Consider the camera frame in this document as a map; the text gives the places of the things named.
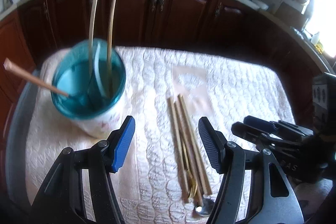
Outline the right hand white glove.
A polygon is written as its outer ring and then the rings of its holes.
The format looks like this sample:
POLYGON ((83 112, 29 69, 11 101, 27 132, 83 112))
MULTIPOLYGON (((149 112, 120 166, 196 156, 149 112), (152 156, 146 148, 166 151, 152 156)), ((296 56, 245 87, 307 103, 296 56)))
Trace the right hand white glove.
POLYGON ((295 195, 297 196, 305 218, 308 218, 318 210, 332 187, 333 182, 323 178, 315 184, 304 182, 294 188, 295 195))

